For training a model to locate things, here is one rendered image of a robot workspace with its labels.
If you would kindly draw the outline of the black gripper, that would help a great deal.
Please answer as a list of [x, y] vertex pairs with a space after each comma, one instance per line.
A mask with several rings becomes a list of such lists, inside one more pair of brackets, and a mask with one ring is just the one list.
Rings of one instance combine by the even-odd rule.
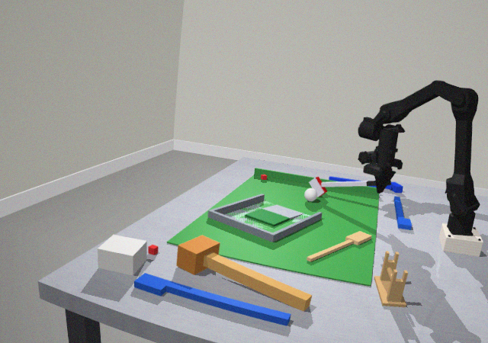
[[364, 166], [363, 173], [373, 175], [376, 180], [377, 193], [382, 193], [387, 181], [397, 173], [392, 171], [392, 167], [397, 169], [402, 168], [402, 161], [395, 159], [395, 154], [398, 151], [396, 146], [385, 146], [378, 143], [377, 149], [377, 164], [369, 163]]

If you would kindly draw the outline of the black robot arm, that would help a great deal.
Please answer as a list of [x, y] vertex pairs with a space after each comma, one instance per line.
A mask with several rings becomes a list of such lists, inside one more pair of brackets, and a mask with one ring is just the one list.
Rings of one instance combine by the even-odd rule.
[[446, 82], [435, 80], [403, 100], [390, 102], [380, 107], [374, 119], [364, 117], [359, 124], [361, 138], [378, 141], [385, 146], [397, 146], [399, 133], [405, 133], [399, 123], [412, 110], [440, 96], [451, 102], [456, 120], [454, 173], [447, 178], [446, 192], [450, 202], [447, 227], [453, 235], [472, 236], [475, 210], [480, 203], [474, 195], [474, 181], [470, 173], [472, 122], [477, 111], [478, 94], [471, 88], [459, 88]]

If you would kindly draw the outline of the white golf ball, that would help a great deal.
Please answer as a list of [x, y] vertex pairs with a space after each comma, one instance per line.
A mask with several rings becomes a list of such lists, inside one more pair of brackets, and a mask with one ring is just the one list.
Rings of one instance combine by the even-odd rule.
[[317, 198], [317, 191], [315, 191], [314, 189], [308, 189], [305, 191], [304, 197], [308, 201], [314, 201]]

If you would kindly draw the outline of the green flat mat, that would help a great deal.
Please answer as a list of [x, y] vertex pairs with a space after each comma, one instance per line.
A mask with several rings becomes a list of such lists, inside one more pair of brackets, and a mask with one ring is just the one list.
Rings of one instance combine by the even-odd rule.
[[[308, 201], [304, 193], [312, 189], [310, 184], [269, 177], [262, 180], [260, 175], [253, 175], [209, 210], [264, 194], [263, 208], [276, 204], [305, 213], [302, 215], [312, 216], [321, 212], [322, 219], [270, 242], [207, 217], [207, 210], [167, 243], [180, 245], [198, 236], [206, 236], [220, 243], [219, 256], [371, 286], [379, 195], [325, 188], [326, 193]], [[359, 231], [370, 235], [371, 239], [314, 261], [307, 260], [307, 257], [344, 242], [347, 236]]]

